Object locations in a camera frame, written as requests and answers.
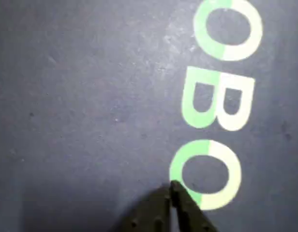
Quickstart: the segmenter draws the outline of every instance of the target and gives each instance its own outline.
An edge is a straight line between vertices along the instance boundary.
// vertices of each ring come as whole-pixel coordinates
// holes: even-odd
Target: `dark blue surface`
[[[225,63],[193,38],[200,1],[0,0],[0,232],[106,230],[168,181],[174,154],[196,139],[227,144],[242,165],[237,197],[207,213],[219,230],[297,232],[298,0],[250,2],[262,43]],[[223,11],[209,19],[212,36],[228,43],[247,26]],[[188,65],[255,78],[242,130],[184,122]],[[197,107],[211,93],[202,88]],[[238,95],[228,94],[233,111]],[[195,159],[184,175],[209,192],[227,180],[211,159]]]

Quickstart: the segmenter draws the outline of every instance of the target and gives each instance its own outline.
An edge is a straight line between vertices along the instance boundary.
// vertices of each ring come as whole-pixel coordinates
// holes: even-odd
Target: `black object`
[[[216,232],[187,190],[177,181],[144,198],[123,218],[116,232],[170,232],[170,208],[177,210],[181,232]]]

